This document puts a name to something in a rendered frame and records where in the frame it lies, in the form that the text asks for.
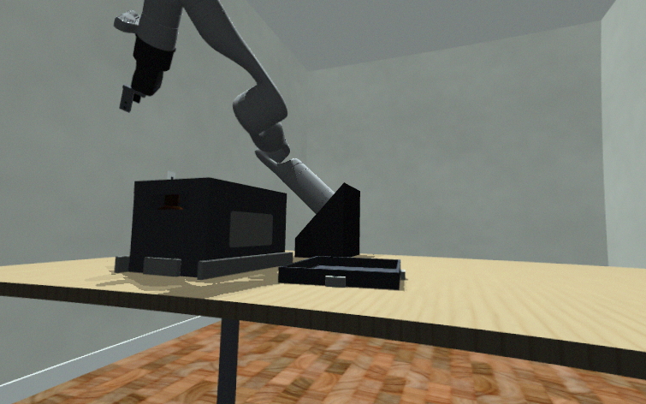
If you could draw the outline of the grey bottle crate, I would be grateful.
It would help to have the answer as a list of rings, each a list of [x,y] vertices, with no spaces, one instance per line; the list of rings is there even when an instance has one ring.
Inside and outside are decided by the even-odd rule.
[[[158,210],[165,195],[179,207]],[[144,258],[181,259],[181,276],[197,277],[198,261],[284,253],[285,193],[215,178],[135,181],[128,272]]]

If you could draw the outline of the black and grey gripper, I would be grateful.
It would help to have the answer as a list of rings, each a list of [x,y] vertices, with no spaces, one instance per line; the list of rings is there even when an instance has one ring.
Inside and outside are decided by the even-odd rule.
[[[163,81],[163,71],[168,71],[176,51],[178,28],[156,23],[143,11],[141,16],[129,10],[115,18],[114,27],[125,33],[135,33],[133,57],[136,69],[132,84],[123,85],[121,110],[130,112],[133,101],[140,103],[141,97],[152,96]]]

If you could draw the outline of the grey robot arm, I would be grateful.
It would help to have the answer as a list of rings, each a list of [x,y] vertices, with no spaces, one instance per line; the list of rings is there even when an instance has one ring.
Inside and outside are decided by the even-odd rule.
[[[258,159],[317,214],[334,192],[297,158],[282,163],[290,153],[280,123],[287,117],[287,106],[220,1],[145,0],[143,13],[158,24],[178,28],[183,8],[203,40],[239,64],[257,82],[256,86],[234,99],[234,114],[240,125],[253,136],[250,135],[257,147]]]

